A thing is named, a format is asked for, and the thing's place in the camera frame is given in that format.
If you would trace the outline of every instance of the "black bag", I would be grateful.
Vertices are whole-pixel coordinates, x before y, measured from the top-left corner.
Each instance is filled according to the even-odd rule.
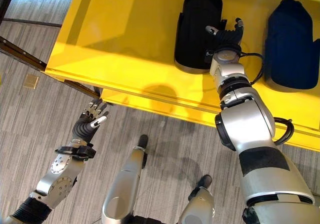
[[[281,91],[318,83],[320,39],[313,42],[312,18],[299,1],[282,0],[268,20],[264,77]]]
[[[224,30],[226,20],[221,21],[222,0],[184,0],[180,13],[174,59],[178,68],[188,73],[209,72],[218,41],[206,31],[206,26]]]

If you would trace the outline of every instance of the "black fabric object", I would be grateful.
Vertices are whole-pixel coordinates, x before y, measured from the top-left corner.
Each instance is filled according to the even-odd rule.
[[[265,41],[266,82],[291,89],[318,83],[320,39],[313,42],[313,22],[299,1],[282,0],[268,19]]]
[[[288,170],[284,155],[277,148],[261,146],[244,150],[239,154],[243,176],[260,168],[280,168]]]
[[[210,69],[211,61],[205,62],[206,51],[217,49],[219,44],[206,31],[206,26],[224,30],[226,23],[221,22],[222,7],[222,0],[184,0],[177,25],[176,62],[188,68]]]

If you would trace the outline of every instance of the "robotic hand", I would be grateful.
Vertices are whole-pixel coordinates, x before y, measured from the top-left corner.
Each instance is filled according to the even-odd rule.
[[[93,100],[85,108],[72,129],[72,140],[61,146],[47,174],[38,182],[36,189],[4,224],[41,224],[50,212],[67,197],[84,168],[84,161],[92,159],[96,151],[90,143],[100,124],[107,120],[107,107],[101,99]]]
[[[236,21],[234,39],[232,32],[225,40],[225,31],[219,34],[210,26],[206,30],[222,38],[210,69],[221,101],[215,124],[222,144],[239,156],[241,189],[248,206],[243,220],[247,224],[318,224],[315,198],[296,166],[273,142],[275,119],[239,63],[243,52],[238,34],[243,33],[239,29],[243,23]]]

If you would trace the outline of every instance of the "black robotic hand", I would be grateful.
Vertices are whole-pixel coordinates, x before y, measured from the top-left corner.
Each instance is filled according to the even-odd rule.
[[[83,140],[86,143],[90,143],[100,124],[107,120],[107,115],[109,114],[109,112],[106,111],[99,117],[107,107],[106,103],[99,107],[101,103],[102,99],[94,99],[89,103],[88,107],[83,110],[73,126],[72,139]]]

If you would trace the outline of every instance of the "robot leg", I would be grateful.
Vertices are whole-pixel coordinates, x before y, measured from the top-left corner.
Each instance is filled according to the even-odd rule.
[[[209,175],[203,176],[189,196],[189,203],[183,210],[178,224],[212,224],[215,215],[214,198],[208,191],[212,182]]]
[[[102,207],[102,224],[128,223],[133,215],[141,170],[147,161],[148,136],[140,137],[136,146],[115,178]]]

